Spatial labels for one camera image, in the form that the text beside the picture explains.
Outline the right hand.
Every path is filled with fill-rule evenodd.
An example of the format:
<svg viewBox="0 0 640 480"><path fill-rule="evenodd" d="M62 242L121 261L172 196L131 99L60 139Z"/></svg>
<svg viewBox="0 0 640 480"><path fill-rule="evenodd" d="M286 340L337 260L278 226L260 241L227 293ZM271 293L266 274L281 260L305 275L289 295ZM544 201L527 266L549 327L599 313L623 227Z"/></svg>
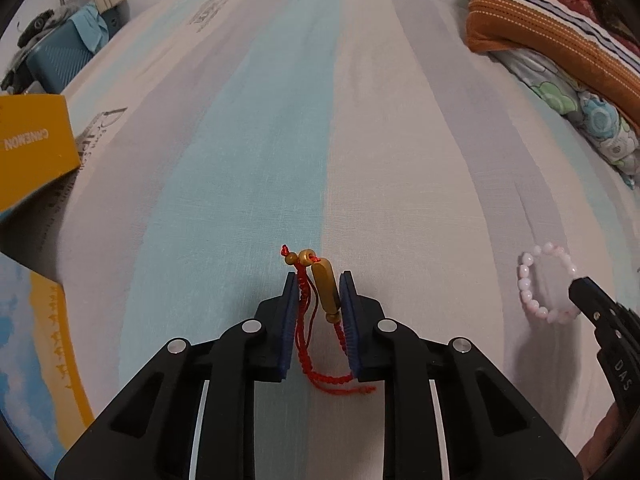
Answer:
<svg viewBox="0 0 640 480"><path fill-rule="evenodd" d="M582 478L589 479L598 470L610 454L611 448L620 440L624 430L620 410L617 404L613 403L593 431L592 437L577 454L577 461L582 468Z"/></svg>

